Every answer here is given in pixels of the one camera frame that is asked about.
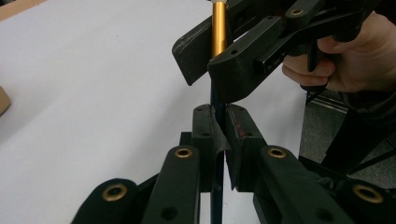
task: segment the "white surface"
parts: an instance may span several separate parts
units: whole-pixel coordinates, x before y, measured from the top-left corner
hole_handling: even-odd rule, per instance
[[[0,22],[0,85],[12,101],[0,117],[0,223],[69,223],[99,184],[160,171],[192,110],[209,101],[208,75],[189,87],[171,48],[211,8],[48,0]],[[297,84],[277,70],[237,104],[269,144],[298,153]],[[223,223],[259,223],[251,195],[225,193]]]

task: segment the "gold metal rod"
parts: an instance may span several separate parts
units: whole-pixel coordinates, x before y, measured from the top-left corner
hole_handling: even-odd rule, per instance
[[[212,14],[212,58],[227,48],[226,39],[226,1],[213,0]]]

